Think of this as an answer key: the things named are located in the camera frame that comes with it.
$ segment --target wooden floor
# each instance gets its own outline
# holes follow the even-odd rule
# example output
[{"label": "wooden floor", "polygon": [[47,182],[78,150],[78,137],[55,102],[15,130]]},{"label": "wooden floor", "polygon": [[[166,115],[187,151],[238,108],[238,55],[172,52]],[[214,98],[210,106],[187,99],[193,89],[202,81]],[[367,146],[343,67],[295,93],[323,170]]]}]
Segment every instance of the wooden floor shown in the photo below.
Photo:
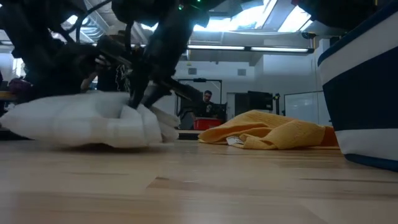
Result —
[{"label": "wooden floor", "polygon": [[339,151],[0,142],[0,223],[398,223],[398,174]]}]

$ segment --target man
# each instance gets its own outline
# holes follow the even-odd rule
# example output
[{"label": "man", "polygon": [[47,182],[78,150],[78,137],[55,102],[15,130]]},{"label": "man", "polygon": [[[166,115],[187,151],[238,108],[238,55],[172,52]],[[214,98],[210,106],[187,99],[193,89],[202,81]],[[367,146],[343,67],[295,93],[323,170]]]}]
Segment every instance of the man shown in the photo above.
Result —
[{"label": "man", "polygon": [[210,101],[212,95],[213,93],[210,90],[205,91],[203,101],[191,113],[193,120],[196,120],[196,118],[217,118],[216,106]]}]

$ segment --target blue and white container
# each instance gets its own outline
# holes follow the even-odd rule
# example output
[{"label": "blue and white container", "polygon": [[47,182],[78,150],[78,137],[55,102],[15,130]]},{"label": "blue and white container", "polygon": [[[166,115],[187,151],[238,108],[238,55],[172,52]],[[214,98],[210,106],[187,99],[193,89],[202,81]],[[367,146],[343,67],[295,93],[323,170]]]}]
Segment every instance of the blue and white container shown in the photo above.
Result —
[{"label": "blue and white container", "polygon": [[318,65],[345,157],[398,172],[398,1],[330,47]]}]

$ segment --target yellow towel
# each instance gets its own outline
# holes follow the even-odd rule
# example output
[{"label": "yellow towel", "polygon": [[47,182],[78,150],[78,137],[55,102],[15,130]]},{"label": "yellow towel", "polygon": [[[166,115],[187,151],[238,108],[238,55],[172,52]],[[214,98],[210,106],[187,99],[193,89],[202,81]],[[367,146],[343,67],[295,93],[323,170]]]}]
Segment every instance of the yellow towel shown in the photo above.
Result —
[{"label": "yellow towel", "polygon": [[237,136],[243,149],[293,149],[312,147],[339,149],[335,132],[330,126],[319,126],[260,111],[243,113],[227,123],[199,135],[200,142],[226,144],[226,138]]}]

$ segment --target whiteboard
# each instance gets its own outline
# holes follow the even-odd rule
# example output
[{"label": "whiteboard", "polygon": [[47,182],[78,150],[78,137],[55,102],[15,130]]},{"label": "whiteboard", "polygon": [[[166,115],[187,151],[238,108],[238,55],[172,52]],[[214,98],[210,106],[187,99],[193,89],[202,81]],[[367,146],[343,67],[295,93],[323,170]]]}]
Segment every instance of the whiteboard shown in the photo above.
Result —
[{"label": "whiteboard", "polygon": [[285,112],[290,118],[331,125],[323,92],[285,95]]}]

